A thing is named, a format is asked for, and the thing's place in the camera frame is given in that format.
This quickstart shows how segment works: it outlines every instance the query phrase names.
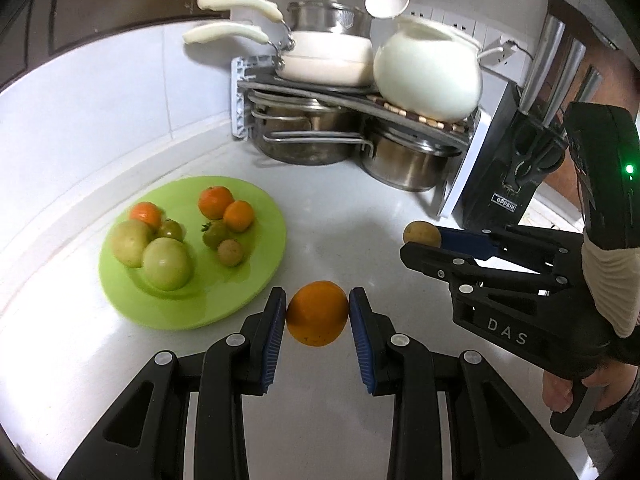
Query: sleeve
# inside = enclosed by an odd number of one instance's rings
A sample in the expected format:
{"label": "sleeve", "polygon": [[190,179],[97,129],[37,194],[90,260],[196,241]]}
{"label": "sleeve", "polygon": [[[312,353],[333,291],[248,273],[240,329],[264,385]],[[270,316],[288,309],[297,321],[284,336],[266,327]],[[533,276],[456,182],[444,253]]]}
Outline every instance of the sleeve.
{"label": "sleeve", "polygon": [[611,459],[620,450],[640,412],[640,374],[627,396],[619,403],[594,414],[590,424],[580,434],[584,447],[599,473],[602,473]]}

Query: green fruit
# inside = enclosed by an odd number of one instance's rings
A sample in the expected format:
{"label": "green fruit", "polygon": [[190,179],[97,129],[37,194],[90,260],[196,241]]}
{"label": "green fruit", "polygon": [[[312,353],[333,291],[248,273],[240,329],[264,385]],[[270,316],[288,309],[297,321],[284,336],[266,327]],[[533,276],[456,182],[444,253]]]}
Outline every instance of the green fruit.
{"label": "green fruit", "polygon": [[176,290],[191,277],[191,259],[182,242],[156,238],[142,255],[142,271],[149,283],[160,290]]}
{"label": "green fruit", "polygon": [[111,231],[111,251],[121,264],[139,267],[151,238],[151,228],[142,220],[125,220]]}
{"label": "green fruit", "polygon": [[160,224],[156,236],[159,238],[173,238],[179,242],[184,240],[184,229],[175,220],[165,220]]}
{"label": "green fruit", "polygon": [[218,258],[225,267],[235,267],[244,258],[244,250],[236,240],[224,240],[218,246]]}
{"label": "green fruit", "polygon": [[214,220],[208,225],[209,228],[202,235],[202,241],[208,248],[215,251],[224,240],[231,238],[231,235],[222,220]]}

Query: oppein label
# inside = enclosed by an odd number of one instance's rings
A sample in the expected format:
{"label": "oppein label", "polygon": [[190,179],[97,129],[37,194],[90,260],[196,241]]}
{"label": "oppein label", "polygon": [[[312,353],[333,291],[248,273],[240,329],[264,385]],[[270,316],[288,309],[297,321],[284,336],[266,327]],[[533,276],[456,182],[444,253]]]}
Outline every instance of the oppein label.
{"label": "oppein label", "polygon": [[494,195],[491,197],[491,202],[494,202],[497,205],[508,209],[512,213],[516,211],[516,205],[511,200],[507,200],[505,197],[500,196],[497,193],[494,193]]}

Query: human hand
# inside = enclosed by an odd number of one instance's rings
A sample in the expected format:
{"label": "human hand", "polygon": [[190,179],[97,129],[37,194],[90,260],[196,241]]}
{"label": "human hand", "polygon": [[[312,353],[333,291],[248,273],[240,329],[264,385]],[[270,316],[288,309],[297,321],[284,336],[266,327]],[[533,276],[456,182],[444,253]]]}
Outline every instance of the human hand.
{"label": "human hand", "polygon": [[[637,366],[609,360],[601,364],[589,377],[583,379],[582,384],[588,388],[605,387],[595,411],[601,412],[613,406],[628,394],[634,385],[637,373]],[[572,386],[571,381],[545,371],[542,375],[542,400],[554,412],[564,413],[574,402]]]}

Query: person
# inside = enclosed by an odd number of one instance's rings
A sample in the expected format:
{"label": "person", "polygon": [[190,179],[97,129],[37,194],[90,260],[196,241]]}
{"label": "person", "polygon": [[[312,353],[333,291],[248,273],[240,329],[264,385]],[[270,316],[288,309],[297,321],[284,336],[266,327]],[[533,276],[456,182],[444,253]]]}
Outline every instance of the person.
{"label": "person", "polygon": [[[582,384],[604,386],[589,424],[580,434],[593,465],[602,473],[638,420],[640,374],[637,366],[608,360]],[[545,371],[542,399],[551,410],[565,412],[573,402],[572,382]]]}

